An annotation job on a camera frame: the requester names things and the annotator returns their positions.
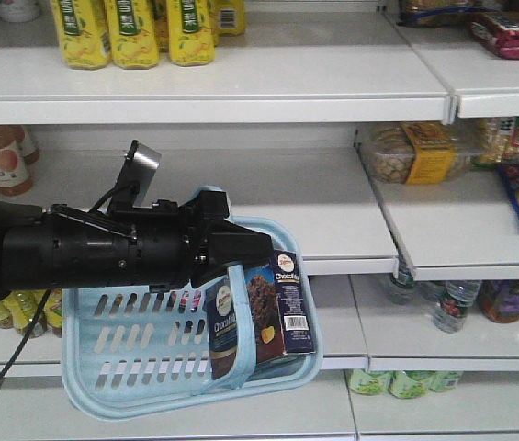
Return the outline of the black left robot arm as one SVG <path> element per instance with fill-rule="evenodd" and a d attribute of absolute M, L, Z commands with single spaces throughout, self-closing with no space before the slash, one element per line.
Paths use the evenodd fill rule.
<path fill-rule="evenodd" d="M 107 212 L 0 202 L 0 300 L 18 289 L 198 288 L 230 266 L 267 263 L 271 237 L 229 215 L 226 194 L 211 190 Z"/>

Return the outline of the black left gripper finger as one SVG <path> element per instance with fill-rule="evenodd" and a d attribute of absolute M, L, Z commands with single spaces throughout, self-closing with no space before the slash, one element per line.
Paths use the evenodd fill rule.
<path fill-rule="evenodd" d="M 194 288 L 224 276 L 232 266 L 259 266 L 266 263 L 274 252 L 268 234 L 247 231 L 213 232 L 204 239 L 195 254 L 190 277 Z"/>
<path fill-rule="evenodd" d="M 215 220 L 210 226 L 211 234 L 254 234 L 254 230 L 245 228 L 228 220 Z"/>

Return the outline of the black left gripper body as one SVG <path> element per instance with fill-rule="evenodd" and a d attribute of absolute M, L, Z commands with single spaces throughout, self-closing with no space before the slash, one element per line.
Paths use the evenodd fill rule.
<path fill-rule="evenodd" d="M 225 275 L 228 266 L 211 258 L 210 236 L 229 215 L 228 197 L 220 190 L 201 190 L 182 206 L 159 200 L 153 207 L 136 209 L 132 283 L 198 288 Z"/>

